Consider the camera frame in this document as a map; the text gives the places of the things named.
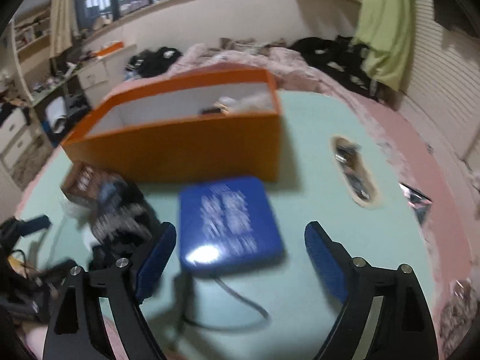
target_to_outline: metal screw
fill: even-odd
[[[123,268],[124,266],[127,266],[128,263],[129,263],[128,259],[126,259],[125,257],[122,257],[121,259],[117,259],[117,262],[115,263],[115,265],[118,268]]]
[[[76,276],[76,275],[78,275],[81,271],[82,271],[82,267],[81,267],[81,266],[74,266],[72,269],[70,269],[70,274],[71,274],[72,276]]]
[[[408,264],[402,264],[400,266],[400,269],[402,270],[402,272],[404,274],[411,274],[413,272],[413,269],[411,266],[409,266]]]
[[[359,268],[362,268],[367,265],[367,262],[362,257],[354,257],[353,264]]]

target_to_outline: desk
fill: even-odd
[[[318,279],[305,250],[303,231],[318,220],[330,237],[341,242],[352,256],[364,257],[372,266],[396,269],[409,263],[415,270],[429,307],[433,308],[434,280],[425,242],[413,211],[407,206],[393,169],[343,103],[316,93],[280,92],[284,109],[284,137],[279,181],[266,185],[270,203],[285,243],[286,260],[278,266],[223,278],[241,295],[262,305],[270,314],[263,329],[221,334],[188,327],[179,342],[190,360],[311,360],[327,337],[340,310]],[[340,174],[332,173],[333,156],[327,152],[332,131],[360,143],[366,165],[382,193],[382,207],[367,210],[338,188]],[[53,226],[45,237],[33,234],[19,242],[38,265],[70,256],[86,266],[89,252],[74,219],[65,219],[59,185],[70,166],[61,152],[39,180],[25,205],[22,218],[39,214]],[[177,226],[180,185],[141,185],[161,221]],[[174,335],[177,321],[174,279],[180,271],[175,250],[160,288],[141,306],[160,346]],[[226,294],[209,280],[195,282],[196,320],[205,325],[244,326],[259,315]],[[102,309],[109,315],[106,304]]]

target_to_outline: open cardboard box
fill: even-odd
[[[236,68],[150,82],[107,98],[62,143],[72,161],[135,182],[198,182],[252,175],[275,181],[281,107],[274,77]],[[270,93],[269,110],[200,115],[220,96]]]

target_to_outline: blue gripper pad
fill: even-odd
[[[342,304],[345,303],[349,296],[345,286],[345,275],[312,225],[305,228],[305,246],[317,274],[322,278],[330,293]]]
[[[137,273],[135,297],[139,303],[153,295],[176,243],[177,231],[173,225],[170,225]]]
[[[180,194],[180,262],[184,270],[218,273],[227,268],[252,268],[283,253],[265,189],[257,178],[205,183]]]

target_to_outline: black cable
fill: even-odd
[[[28,272],[27,272],[27,266],[26,266],[27,256],[25,255],[25,252],[21,249],[14,249],[14,250],[11,251],[10,256],[14,253],[20,253],[22,255],[22,257],[23,257],[23,263],[22,263],[23,273],[25,274],[25,278],[28,279]]]
[[[218,333],[240,333],[240,332],[245,332],[245,331],[250,331],[250,330],[253,330],[253,329],[258,329],[260,327],[262,327],[269,319],[270,315],[268,314],[268,311],[265,310],[262,306],[260,306],[258,303],[255,303],[253,300],[250,300],[242,295],[240,295],[237,291],[233,290],[232,288],[230,288],[229,286],[227,286],[223,280],[221,280],[220,278],[218,277],[213,277],[213,279],[215,280],[215,282],[220,286],[222,287],[222,289],[232,295],[232,297],[234,297],[235,299],[239,300],[240,302],[242,302],[243,304],[247,305],[248,307],[251,307],[252,309],[256,310],[262,317],[263,317],[263,320],[260,321],[260,322],[256,322],[256,323],[253,323],[252,325],[248,325],[248,326],[240,326],[240,327],[217,327],[217,326],[208,326],[208,325],[203,325],[202,323],[198,323],[196,321],[193,321],[191,319],[189,319],[186,315],[185,315],[185,309],[186,307],[184,306],[183,307],[183,310],[182,310],[182,313],[181,313],[181,320],[186,323],[187,325],[190,325],[190,326],[194,326],[194,327],[198,327],[198,328],[201,328],[201,329],[205,329],[205,330],[210,330],[211,332],[218,332]]]

